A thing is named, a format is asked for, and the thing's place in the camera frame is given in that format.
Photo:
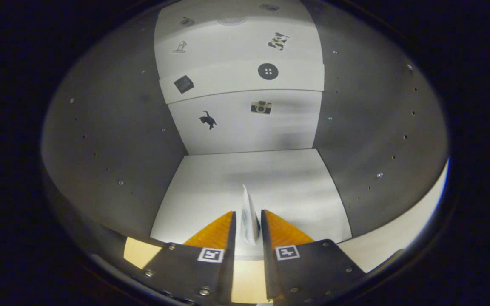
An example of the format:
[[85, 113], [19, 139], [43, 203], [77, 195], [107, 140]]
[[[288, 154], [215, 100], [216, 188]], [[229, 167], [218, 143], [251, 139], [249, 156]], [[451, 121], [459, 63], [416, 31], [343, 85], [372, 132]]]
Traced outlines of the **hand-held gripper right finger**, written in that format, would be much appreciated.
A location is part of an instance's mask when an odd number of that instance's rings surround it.
[[271, 211], [261, 211], [261, 230], [267, 298], [274, 303], [332, 303], [366, 279], [332, 240], [313, 240]]

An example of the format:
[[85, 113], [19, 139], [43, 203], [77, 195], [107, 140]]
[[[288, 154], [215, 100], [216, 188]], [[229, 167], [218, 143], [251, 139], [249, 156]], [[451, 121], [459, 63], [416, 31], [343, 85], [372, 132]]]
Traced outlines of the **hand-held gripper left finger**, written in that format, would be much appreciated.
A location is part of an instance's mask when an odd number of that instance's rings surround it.
[[162, 246], [142, 269], [141, 283], [175, 304], [231, 304], [235, 238], [230, 211], [184, 244]]

